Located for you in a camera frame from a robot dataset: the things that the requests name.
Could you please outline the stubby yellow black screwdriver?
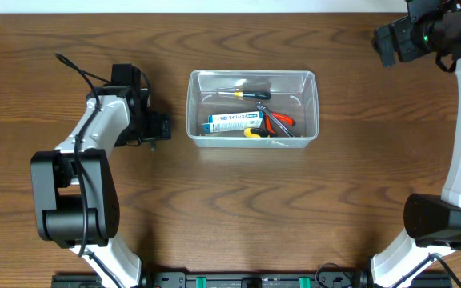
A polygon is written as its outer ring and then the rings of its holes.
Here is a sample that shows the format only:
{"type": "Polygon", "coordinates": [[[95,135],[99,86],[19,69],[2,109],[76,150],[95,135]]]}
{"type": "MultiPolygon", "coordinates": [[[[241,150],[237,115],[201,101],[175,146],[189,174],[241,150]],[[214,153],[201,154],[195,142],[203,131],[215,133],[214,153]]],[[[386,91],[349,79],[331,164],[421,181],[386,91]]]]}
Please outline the stubby yellow black screwdriver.
{"type": "Polygon", "coordinates": [[[243,131],[246,138],[270,138],[272,134],[260,128],[246,128],[243,131]]]}

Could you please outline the silver metal wrench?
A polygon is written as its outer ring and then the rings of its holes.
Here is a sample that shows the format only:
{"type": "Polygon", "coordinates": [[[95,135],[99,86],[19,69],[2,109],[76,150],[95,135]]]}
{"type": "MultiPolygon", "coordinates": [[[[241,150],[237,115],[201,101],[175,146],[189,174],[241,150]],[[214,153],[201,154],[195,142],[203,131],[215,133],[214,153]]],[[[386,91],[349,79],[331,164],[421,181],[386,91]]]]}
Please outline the silver metal wrench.
{"type": "Polygon", "coordinates": [[[272,126],[273,125],[276,125],[287,137],[289,138],[293,138],[295,135],[291,132],[291,130],[287,127],[288,124],[286,123],[282,123],[280,122],[279,120],[277,120],[274,116],[273,116],[273,112],[272,110],[270,110],[269,108],[267,108],[266,106],[264,106],[261,102],[256,102],[255,103],[255,106],[256,108],[259,110],[259,111],[262,111],[266,116],[268,116],[270,119],[271,119],[271,124],[272,126]]]}

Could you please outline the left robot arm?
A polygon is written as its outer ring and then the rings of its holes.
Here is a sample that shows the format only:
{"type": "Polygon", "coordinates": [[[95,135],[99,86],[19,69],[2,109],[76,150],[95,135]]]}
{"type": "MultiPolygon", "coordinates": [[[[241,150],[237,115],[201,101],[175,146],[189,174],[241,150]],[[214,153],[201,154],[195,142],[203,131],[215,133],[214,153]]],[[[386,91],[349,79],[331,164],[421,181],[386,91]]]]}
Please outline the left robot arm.
{"type": "Polygon", "coordinates": [[[109,159],[121,146],[171,138],[170,118],[151,111],[146,75],[115,64],[111,79],[90,88],[86,111],[53,150],[30,160],[39,236],[85,259],[104,287],[139,287],[142,260],[118,233],[120,209],[109,159]]]}

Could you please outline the red handled pliers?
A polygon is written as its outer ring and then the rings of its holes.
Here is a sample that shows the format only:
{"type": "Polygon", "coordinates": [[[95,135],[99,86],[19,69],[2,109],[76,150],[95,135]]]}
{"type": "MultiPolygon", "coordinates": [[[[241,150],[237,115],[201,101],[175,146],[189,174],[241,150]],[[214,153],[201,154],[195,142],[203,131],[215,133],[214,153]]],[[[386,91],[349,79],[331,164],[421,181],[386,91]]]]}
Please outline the red handled pliers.
{"type": "MultiPolygon", "coordinates": [[[[295,120],[286,114],[280,114],[277,112],[273,112],[272,114],[277,120],[279,120],[282,123],[286,123],[290,126],[296,125],[295,120]]],[[[270,134],[275,134],[275,130],[271,124],[271,119],[268,116],[264,117],[264,122],[265,122],[265,127],[267,129],[267,132],[269,132],[270,134]]]]}

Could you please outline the thin yellow black screwdriver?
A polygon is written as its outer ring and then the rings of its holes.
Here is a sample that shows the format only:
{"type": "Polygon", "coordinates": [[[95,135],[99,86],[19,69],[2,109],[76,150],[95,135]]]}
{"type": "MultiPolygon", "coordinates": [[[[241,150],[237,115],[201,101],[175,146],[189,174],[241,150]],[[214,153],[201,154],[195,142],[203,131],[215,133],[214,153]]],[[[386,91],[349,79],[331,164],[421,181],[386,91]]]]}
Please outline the thin yellow black screwdriver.
{"type": "Polygon", "coordinates": [[[234,96],[236,98],[254,98],[258,100],[270,100],[271,93],[270,92],[253,92],[253,91],[219,91],[218,94],[227,95],[227,96],[234,96]]]}

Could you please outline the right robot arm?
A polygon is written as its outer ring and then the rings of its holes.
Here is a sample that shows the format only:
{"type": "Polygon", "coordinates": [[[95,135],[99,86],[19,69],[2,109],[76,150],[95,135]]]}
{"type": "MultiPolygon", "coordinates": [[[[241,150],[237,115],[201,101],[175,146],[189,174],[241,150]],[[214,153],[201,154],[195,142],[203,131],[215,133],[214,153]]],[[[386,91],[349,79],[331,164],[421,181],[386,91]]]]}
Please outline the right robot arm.
{"type": "Polygon", "coordinates": [[[461,1],[413,0],[407,16],[374,31],[372,46],[385,67],[427,54],[458,81],[458,113],[451,166],[441,195],[411,194],[403,208],[404,228],[355,287],[451,287],[461,281],[450,267],[444,276],[426,273],[434,262],[461,250],[461,1]]]}

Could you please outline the small black orange hammer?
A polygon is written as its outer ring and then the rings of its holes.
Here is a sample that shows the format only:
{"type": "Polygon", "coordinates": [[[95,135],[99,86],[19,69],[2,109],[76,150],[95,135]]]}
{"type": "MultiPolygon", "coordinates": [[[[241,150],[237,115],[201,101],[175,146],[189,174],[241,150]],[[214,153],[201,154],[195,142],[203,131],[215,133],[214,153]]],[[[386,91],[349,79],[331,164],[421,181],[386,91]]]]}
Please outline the small black orange hammer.
{"type": "Polygon", "coordinates": [[[155,151],[155,150],[156,150],[156,148],[157,148],[156,142],[150,142],[149,145],[150,145],[150,150],[151,150],[151,151],[155,151]]]}

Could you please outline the blue white cardboard box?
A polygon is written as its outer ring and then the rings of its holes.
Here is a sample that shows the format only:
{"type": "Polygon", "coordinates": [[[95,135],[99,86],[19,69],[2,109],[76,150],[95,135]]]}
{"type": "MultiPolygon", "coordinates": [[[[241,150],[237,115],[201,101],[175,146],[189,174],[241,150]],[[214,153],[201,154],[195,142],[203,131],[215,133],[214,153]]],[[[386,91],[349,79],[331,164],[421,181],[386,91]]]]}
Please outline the blue white cardboard box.
{"type": "Polygon", "coordinates": [[[212,114],[208,122],[202,124],[202,131],[206,134],[259,128],[263,122],[261,111],[251,111],[233,114],[212,114]]]}

